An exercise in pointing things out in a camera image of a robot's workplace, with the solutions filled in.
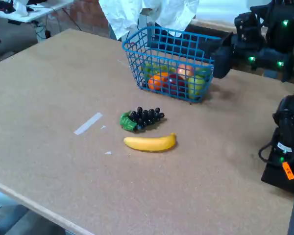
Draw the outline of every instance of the orange label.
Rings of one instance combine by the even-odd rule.
[[[294,175],[293,172],[290,168],[290,165],[287,162],[282,163],[282,167],[288,177],[289,180],[293,180],[294,179]]]

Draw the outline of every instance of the plastic basket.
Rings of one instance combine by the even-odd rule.
[[[199,48],[219,39],[148,26],[126,39],[122,47],[139,88],[199,102],[209,88],[214,68],[211,56]]]

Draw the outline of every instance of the banana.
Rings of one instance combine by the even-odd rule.
[[[124,143],[130,147],[142,151],[163,151],[175,145],[175,133],[160,138],[126,137]]]

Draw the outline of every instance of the orange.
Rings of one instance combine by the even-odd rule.
[[[151,90],[161,91],[161,83],[168,81],[169,73],[161,72],[152,76],[148,81],[148,86]]]

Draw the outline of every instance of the green light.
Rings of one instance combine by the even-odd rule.
[[[284,66],[284,62],[283,62],[283,61],[278,61],[278,62],[276,62],[276,64],[277,64],[279,67]]]
[[[284,21],[282,21],[282,25],[283,25],[284,27],[286,27],[286,26],[288,25],[288,23],[289,23],[289,20],[284,20]]]
[[[250,62],[253,62],[253,61],[256,60],[256,57],[255,57],[255,56],[250,56],[250,57],[248,58],[248,60],[249,60]]]

